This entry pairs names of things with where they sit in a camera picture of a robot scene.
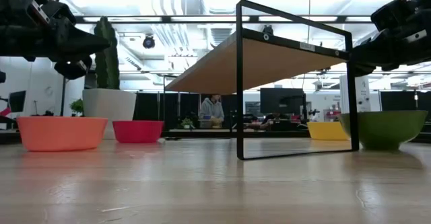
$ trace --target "green bowl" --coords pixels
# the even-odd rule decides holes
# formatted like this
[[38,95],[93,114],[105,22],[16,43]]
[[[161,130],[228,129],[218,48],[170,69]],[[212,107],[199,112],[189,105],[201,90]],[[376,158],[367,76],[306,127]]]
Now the green bowl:
[[[420,133],[427,114],[423,110],[359,112],[359,141],[367,150],[398,150],[400,144]],[[342,114],[339,119],[343,130],[350,136],[350,114]]]

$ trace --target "sticker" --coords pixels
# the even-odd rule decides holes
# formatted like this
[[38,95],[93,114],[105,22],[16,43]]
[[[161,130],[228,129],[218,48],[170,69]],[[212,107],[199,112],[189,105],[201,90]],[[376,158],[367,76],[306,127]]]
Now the sticker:
[[316,51],[316,47],[314,45],[311,45],[311,44],[308,44],[308,43],[305,43],[305,42],[301,42],[299,47],[302,50],[309,50],[309,51],[312,51],[312,52]]

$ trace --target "red bowl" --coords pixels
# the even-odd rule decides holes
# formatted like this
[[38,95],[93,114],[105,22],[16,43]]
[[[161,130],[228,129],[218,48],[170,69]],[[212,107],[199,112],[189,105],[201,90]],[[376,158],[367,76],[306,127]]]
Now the red bowl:
[[120,143],[155,143],[163,129],[163,122],[155,120],[113,121],[112,125]]
[[30,116],[18,117],[18,128],[29,151],[77,151],[97,148],[107,122],[107,118]]

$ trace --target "potted plant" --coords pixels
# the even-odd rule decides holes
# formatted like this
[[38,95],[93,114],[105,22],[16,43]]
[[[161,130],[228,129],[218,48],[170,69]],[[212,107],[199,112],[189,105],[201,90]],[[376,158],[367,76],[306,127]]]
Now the potted plant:
[[188,119],[188,118],[185,118],[182,122],[181,122],[181,126],[184,128],[184,129],[190,129],[190,128],[193,128],[194,126],[193,126],[193,121],[192,120],[190,120],[190,119]]
[[120,90],[118,40],[115,30],[106,17],[101,17],[94,28],[96,36],[110,42],[110,47],[96,53],[96,89],[85,89],[84,112],[88,117],[109,119],[105,139],[114,139],[113,120],[132,120],[136,94]]
[[70,109],[72,110],[72,116],[83,116],[84,114],[84,103],[82,102],[82,99],[76,100],[69,105]]

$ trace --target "orange bowl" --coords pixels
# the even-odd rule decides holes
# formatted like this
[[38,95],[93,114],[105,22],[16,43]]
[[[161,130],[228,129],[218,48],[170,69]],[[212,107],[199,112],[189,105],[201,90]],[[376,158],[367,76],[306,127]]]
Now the orange bowl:
[[107,118],[30,116],[18,117],[18,128],[29,151],[77,151],[97,148],[107,122]]

